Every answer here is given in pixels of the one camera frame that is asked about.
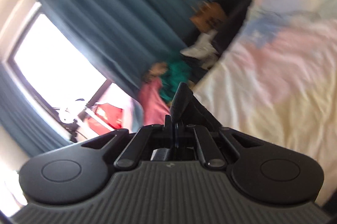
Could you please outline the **pink garment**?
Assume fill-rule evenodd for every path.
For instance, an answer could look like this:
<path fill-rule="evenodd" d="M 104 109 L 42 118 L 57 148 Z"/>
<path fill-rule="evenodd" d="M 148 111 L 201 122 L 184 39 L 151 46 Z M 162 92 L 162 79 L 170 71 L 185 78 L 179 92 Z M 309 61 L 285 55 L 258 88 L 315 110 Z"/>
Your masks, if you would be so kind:
<path fill-rule="evenodd" d="M 161 79 L 155 78 L 151 82 L 143 84 L 139 91 L 139 103 L 143 108 L 143 124 L 145 126 L 163 125 L 166 115 L 170 113 L 168 106 L 159 95 L 161 88 Z"/>

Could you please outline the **green garment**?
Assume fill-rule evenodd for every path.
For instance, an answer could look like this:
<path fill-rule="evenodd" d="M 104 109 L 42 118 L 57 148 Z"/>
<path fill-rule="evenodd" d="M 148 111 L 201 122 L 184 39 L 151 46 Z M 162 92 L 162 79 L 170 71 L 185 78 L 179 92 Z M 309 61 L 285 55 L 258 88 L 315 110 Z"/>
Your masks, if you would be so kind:
<path fill-rule="evenodd" d="M 159 91 L 161 99 L 169 104 L 181 82 L 188 83 L 191 67 L 185 62 L 182 55 L 177 55 L 167 62 L 167 71 L 160 76 L 162 87 Z"/>

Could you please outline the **white garment on chair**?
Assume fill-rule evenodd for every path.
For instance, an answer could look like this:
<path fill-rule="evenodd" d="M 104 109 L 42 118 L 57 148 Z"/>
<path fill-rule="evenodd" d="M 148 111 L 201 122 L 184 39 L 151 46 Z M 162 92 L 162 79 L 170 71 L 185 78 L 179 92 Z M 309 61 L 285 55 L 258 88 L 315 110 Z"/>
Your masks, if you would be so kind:
<path fill-rule="evenodd" d="M 198 59 L 201 63 L 201 68 L 209 70 L 218 60 L 217 51 L 211 44 L 217 33 L 216 30 L 201 33 L 192 46 L 181 50 L 180 53 L 183 56 Z"/>

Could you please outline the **red bag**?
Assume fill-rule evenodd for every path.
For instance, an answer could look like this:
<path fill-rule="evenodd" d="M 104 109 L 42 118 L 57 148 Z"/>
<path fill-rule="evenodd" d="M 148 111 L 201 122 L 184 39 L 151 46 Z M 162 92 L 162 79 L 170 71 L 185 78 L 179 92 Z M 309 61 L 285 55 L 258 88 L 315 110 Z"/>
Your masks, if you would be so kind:
<path fill-rule="evenodd" d="M 104 135 L 122 128 L 123 110 L 110 104 L 99 104 L 92 108 L 93 116 L 88 115 L 86 124 L 98 135 Z"/>

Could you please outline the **brown paper bag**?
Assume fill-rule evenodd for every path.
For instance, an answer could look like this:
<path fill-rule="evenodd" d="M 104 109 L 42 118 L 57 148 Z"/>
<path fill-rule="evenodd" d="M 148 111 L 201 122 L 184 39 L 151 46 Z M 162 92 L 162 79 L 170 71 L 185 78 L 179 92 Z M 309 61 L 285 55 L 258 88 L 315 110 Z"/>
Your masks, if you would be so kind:
<path fill-rule="evenodd" d="M 216 2 L 203 1 L 199 9 L 194 9 L 194 11 L 195 13 L 190 17 L 190 21 L 201 33 L 208 33 L 216 29 L 227 18 L 221 5 Z"/>

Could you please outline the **pastel tie-dye duvet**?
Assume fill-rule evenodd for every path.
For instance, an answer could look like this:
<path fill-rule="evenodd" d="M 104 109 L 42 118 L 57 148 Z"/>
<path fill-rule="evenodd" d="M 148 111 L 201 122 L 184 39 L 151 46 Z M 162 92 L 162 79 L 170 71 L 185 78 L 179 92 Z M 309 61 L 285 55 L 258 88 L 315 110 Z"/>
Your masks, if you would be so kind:
<path fill-rule="evenodd" d="M 253 0 L 194 94 L 222 125 L 315 159 L 319 205 L 336 191 L 336 0 Z"/>

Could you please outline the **window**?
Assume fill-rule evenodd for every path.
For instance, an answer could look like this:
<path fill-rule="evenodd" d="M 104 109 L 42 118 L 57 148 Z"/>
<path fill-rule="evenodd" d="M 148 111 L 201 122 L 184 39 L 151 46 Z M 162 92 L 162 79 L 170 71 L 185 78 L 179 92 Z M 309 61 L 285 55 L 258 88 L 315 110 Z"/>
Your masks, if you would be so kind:
<path fill-rule="evenodd" d="M 130 97 L 73 46 L 38 5 L 10 53 L 9 64 L 29 94 L 58 124 L 55 108 L 83 98 L 88 107 L 110 104 L 121 108 L 122 127 L 130 129 Z"/>

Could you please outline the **teal curtain right panel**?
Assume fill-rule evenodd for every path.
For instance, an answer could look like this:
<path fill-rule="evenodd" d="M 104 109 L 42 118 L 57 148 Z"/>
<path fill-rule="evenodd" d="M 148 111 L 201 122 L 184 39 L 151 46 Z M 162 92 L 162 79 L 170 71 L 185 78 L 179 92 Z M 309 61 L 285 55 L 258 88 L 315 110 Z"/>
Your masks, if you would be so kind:
<path fill-rule="evenodd" d="M 179 53 L 198 4 L 212 0 L 38 0 L 44 14 L 131 97 L 153 63 Z"/>

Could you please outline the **teal curtain panel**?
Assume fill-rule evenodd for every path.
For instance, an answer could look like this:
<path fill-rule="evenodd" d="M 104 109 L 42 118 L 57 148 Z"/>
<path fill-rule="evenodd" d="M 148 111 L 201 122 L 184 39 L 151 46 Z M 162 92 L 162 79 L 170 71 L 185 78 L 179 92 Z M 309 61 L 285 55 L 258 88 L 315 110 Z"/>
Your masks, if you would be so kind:
<path fill-rule="evenodd" d="M 198 4 L 212 0 L 38 0 L 44 14 L 131 97 L 153 63 L 179 53 Z"/>
<path fill-rule="evenodd" d="M 36 112 L 3 65 L 1 65 L 1 125 L 30 157 L 71 144 Z"/>

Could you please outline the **white light stand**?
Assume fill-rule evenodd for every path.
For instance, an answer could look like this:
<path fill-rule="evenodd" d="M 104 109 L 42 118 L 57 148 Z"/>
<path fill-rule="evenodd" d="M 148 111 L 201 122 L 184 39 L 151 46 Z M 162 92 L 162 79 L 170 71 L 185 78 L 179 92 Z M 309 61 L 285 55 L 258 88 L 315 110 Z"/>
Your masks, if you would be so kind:
<path fill-rule="evenodd" d="M 92 107 L 87 106 L 87 102 L 83 98 L 71 101 L 67 106 L 55 108 L 58 114 L 60 124 L 75 137 L 79 134 L 85 138 L 96 137 L 98 134 L 89 126 L 88 119 L 98 121 Z"/>

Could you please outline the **teal curtain left panel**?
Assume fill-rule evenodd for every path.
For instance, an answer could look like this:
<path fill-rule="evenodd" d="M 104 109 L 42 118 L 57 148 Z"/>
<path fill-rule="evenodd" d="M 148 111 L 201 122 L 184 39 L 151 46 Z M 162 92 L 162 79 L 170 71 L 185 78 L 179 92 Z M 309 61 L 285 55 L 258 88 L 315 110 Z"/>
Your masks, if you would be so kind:
<path fill-rule="evenodd" d="M 1 65 L 1 125 L 30 157 L 71 144 L 36 112 L 3 65 Z"/>

